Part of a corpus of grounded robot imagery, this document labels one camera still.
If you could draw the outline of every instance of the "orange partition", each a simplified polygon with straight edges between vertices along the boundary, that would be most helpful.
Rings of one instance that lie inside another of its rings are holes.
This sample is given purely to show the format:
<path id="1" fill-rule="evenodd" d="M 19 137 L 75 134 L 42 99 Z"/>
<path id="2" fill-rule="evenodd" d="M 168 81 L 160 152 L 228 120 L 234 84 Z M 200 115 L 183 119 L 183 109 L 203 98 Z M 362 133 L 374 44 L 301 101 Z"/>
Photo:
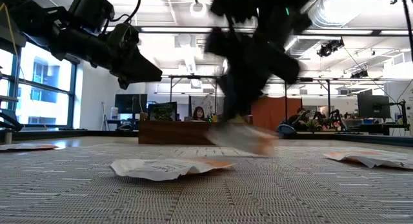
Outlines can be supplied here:
<path id="1" fill-rule="evenodd" d="M 297 113 L 303 106 L 301 98 L 287 99 L 288 117 Z M 253 125 L 275 131 L 282 120 L 285 119 L 285 97 L 261 97 L 252 106 Z"/>

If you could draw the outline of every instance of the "motion blur robot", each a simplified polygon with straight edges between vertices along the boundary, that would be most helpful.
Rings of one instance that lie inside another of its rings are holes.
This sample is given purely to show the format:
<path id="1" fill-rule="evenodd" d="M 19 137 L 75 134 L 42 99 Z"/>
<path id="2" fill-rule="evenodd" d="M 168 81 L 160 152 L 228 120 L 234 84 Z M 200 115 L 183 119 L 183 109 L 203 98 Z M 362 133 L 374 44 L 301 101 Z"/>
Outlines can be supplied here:
<path id="1" fill-rule="evenodd" d="M 229 67 L 227 73 L 218 79 L 225 94 L 223 122 L 207 134 L 211 142 L 243 149 L 270 144 L 271 141 L 267 140 L 271 135 L 264 134 L 262 130 L 230 123 L 237 116 L 245 115 L 246 110 L 263 95 L 262 89 L 271 75 L 280 77 L 288 84 L 296 82 L 301 66 L 285 54 L 284 45 L 291 33 L 299 34 L 312 24 L 308 15 L 300 12 L 307 2 L 213 1 L 210 11 L 217 16 L 225 16 L 229 31 L 214 28 L 207 39 L 205 52 L 227 58 Z M 258 26 L 252 36 L 234 30 L 235 23 L 244 23 L 253 17 L 258 19 Z"/>

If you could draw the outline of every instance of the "gray carpet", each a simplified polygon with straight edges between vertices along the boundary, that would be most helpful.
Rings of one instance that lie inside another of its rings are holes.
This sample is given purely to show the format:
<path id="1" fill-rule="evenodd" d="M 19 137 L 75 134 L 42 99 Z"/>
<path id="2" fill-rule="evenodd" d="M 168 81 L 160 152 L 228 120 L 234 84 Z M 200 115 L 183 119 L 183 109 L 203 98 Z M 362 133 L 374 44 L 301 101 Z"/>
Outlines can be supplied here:
<path id="1" fill-rule="evenodd" d="M 0 223 L 413 223 L 413 171 L 278 147 L 270 159 L 231 148 L 99 145 L 0 154 Z M 211 157 L 232 168 L 151 182 L 114 176 L 119 158 Z"/>

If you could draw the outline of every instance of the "woman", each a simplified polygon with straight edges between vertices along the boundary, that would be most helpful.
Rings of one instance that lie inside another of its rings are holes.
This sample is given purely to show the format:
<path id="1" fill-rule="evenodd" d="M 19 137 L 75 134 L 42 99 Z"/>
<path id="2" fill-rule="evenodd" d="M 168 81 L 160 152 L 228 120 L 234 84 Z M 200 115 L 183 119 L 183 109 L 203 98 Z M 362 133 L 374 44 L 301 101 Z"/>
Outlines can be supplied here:
<path id="1" fill-rule="evenodd" d="M 192 120 L 194 121 L 204 121 L 205 114 L 204 109 L 202 107 L 196 107 L 194 110 L 194 114 L 192 114 Z"/>

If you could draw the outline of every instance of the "reception desk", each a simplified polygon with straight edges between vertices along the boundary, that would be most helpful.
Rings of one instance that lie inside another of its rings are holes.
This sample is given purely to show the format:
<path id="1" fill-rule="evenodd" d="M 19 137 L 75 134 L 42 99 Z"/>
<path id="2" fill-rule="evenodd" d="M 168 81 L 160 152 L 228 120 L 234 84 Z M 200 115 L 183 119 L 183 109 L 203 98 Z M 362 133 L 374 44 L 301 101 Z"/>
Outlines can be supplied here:
<path id="1" fill-rule="evenodd" d="M 217 123 L 193 121 L 141 121 L 139 144 L 213 145 L 205 133 Z"/>

